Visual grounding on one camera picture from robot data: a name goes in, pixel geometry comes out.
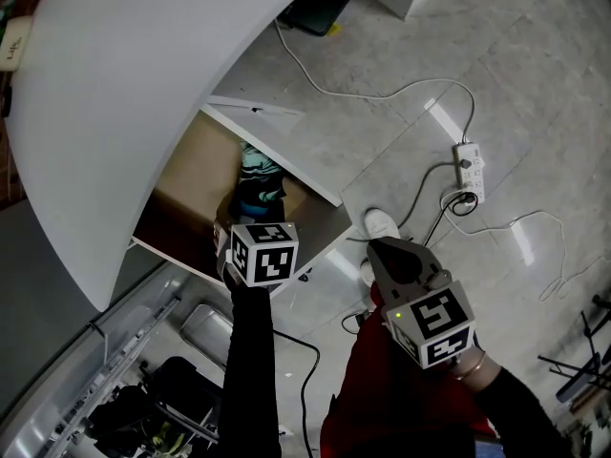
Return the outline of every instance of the power strip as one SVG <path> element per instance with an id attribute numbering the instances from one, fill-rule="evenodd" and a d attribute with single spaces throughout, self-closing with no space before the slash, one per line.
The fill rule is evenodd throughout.
<path id="1" fill-rule="evenodd" d="M 484 160 L 479 151 L 479 144 L 457 144 L 453 147 L 456 179 L 463 192 L 477 195 L 478 203 L 486 200 L 484 194 Z"/>

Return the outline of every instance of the bracelet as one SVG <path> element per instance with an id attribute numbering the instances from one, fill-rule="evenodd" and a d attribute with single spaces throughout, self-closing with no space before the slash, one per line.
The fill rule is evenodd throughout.
<path id="1" fill-rule="evenodd" d="M 456 380 L 461 381 L 466 379 L 467 377 L 470 377 L 471 375 L 473 375 L 474 373 L 476 373 L 476 371 L 481 368 L 484 365 L 484 360 L 486 359 L 486 351 L 484 351 L 481 355 L 481 357 L 479 358 L 479 361 L 475 364 L 475 366 L 473 368 L 471 368 L 470 370 L 467 370 L 465 373 L 463 373 L 462 375 L 454 375 L 454 377 L 456 378 Z"/>

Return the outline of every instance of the floor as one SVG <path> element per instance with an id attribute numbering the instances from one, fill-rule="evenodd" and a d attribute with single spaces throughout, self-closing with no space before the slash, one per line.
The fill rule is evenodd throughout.
<path id="1" fill-rule="evenodd" d="M 538 209 L 552 213 L 564 225 L 568 278 L 611 245 L 611 193 L 605 186 L 611 180 L 609 22 L 609 0 L 430 0 L 407 22 L 373 0 L 352 0 L 339 19 L 339 34 L 285 35 L 314 79 L 335 91 L 389 94 L 413 80 L 440 76 L 469 85 L 477 99 L 469 139 L 480 144 L 486 162 L 486 201 L 459 226 L 472 232 Z M 260 86 L 255 91 L 241 85 L 248 81 Z M 319 94 L 271 28 L 216 93 L 306 112 L 291 137 L 333 171 L 361 230 L 369 207 L 397 220 L 405 216 L 425 171 L 452 159 L 453 140 L 436 118 L 439 112 L 462 128 L 470 111 L 469 97 L 444 83 L 414 87 L 389 101 Z M 427 110 L 431 101 L 436 105 Z M 432 175 L 404 236 L 426 236 L 441 194 L 454 184 L 452 168 Z M 587 360 L 579 312 L 596 319 L 590 299 L 611 281 L 608 263 L 599 260 L 557 294 L 543 293 L 560 275 L 563 259 L 559 224 L 545 216 L 472 237 L 443 219 L 432 243 L 465 287 L 481 343 L 551 415 L 560 414 L 554 394 L 564 381 L 537 354 L 573 364 Z M 369 303 L 358 278 L 364 250 L 363 244 L 344 242 L 308 283 L 298 282 L 272 301 L 276 327 L 322 353 L 306 394 L 314 444 L 355 340 L 340 321 Z M 610 336 L 600 335 L 599 351 Z M 299 390 L 314 356 L 285 341 L 277 341 L 276 349 L 280 420 L 294 434 L 284 440 L 284 456 L 304 456 Z"/>

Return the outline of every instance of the black sleeve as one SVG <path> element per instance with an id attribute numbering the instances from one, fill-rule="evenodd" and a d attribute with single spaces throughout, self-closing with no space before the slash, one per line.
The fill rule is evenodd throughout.
<path id="1" fill-rule="evenodd" d="M 500 434 L 507 458 L 573 457 L 537 397 L 505 368 L 475 400 Z"/>
<path id="2" fill-rule="evenodd" d="M 232 293 L 233 333 L 222 386 L 222 457 L 281 456 L 276 408 L 274 335 L 269 293 L 239 287 Z"/>

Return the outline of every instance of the white sneaker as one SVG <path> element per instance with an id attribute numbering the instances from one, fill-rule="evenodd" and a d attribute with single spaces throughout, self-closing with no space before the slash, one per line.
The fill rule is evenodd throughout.
<path id="1" fill-rule="evenodd" d="M 371 288 L 375 282 L 375 275 L 373 275 L 373 267 L 369 260 L 365 260 L 361 263 L 361 280 L 363 283 Z"/>
<path id="2" fill-rule="evenodd" d="M 365 213 L 365 227 L 370 239 L 401 238 L 392 217 L 380 209 L 371 209 Z"/>

